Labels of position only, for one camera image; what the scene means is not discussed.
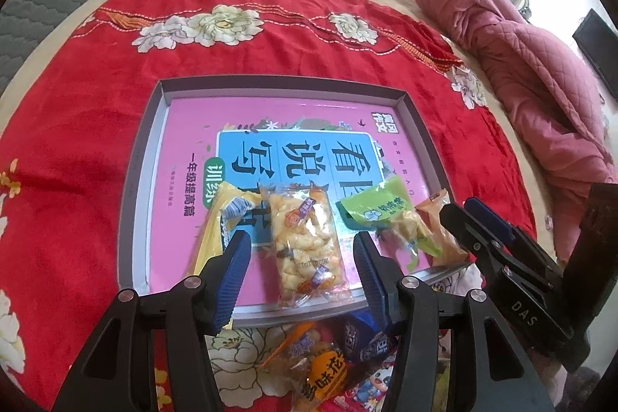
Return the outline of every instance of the pink folded blanket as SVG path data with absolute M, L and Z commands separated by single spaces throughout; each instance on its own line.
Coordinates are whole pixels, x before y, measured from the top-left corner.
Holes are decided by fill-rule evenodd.
M 596 78 L 566 44 L 528 24 L 509 0 L 416 2 L 478 59 L 515 131 L 546 170 L 554 246 L 558 258 L 568 260 L 590 185 L 614 182 Z

